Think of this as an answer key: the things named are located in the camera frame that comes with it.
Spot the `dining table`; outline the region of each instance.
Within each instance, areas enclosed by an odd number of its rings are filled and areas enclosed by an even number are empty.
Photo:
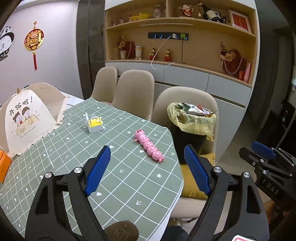
[[[0,184],[0,206],[9,221],[25,237],[30,207],[44,175],[63,175],[82,167],[106,145],[110,162],[88,197],[95,216],[103,229],[129,220],[139,230],[138,240],[159,241],[184,185],[170,131],[93,98],[62,93],[69,97],[62,125],[16,155]],[[104,129],[90,133],[86,116],[100,117]],[[134,141],[138,129],[162,152],[162,162]],[[68,192],[64,203],[72,231],[81,234]]]

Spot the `black cable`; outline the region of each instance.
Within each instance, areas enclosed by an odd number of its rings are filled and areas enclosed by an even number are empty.
[[[181,56],[182,63],[183,63],[183,42],[184,42],[184,39],[182,39],[182,56]]]

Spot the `yellow garbage bag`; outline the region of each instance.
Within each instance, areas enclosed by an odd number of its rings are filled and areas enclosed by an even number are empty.
[[[171,122],[182,131],[207,136],[207,140],[214,141],[215,114],[212,114],[211,117],[190,115],[180,109],[179,103],[171,103],[167,108],[167,112]]]

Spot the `trash bin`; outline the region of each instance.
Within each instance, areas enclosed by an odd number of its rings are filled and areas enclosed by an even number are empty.
[[[171,103],[167,112],[172,122],[169,130],[172,133],[176,154],[180,164],[186,164],[185,146],[191,144],[200,154],[206,140],[214,141],[216,115],[213,113],[208,116],[187,114],[182,108],[182,103]]]

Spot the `chair backrest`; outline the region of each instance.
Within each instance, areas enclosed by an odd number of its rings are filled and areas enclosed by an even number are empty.
[[[101,68],[96,74],[94,90],[91,94],[97,101],[112,103],[117,86],[117,70],[114,67]]]
[[[154,106],[151,121],[169,128],[172,122],[168,118],[167,107],[173,102],[201,105],[211,111],[218,110],[215,99],[209,93],[189,87],[175,86],[164,90],[159,95]],[[215,153],[218,135],[219,112],[216,112],[215,114],[217,116],[217,120],[214,126],[214,141],[211,142],[207,140],[201,154]]]
[[[153,110],[154,77],[145,70],[127,70],[119,78],[114,107],[150,120]]]

